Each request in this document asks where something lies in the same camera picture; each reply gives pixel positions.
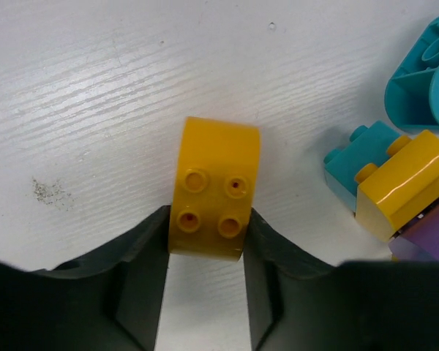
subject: white wood grain surface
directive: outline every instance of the white wood grain surface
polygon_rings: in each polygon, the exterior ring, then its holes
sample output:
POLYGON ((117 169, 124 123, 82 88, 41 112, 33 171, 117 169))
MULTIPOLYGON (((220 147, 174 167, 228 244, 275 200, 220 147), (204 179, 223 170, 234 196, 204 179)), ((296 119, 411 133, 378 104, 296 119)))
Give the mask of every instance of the white wood grain surface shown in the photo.
MULTIPOLYGON (((169 203, 188 115, 253 123, 254 206, 327 262, 388 257, 323 180, 439 0, 0 0, 0 261, 52 268, 169 203)), ((249 350, 243 270, 172 257, 157 350, 249 350)))

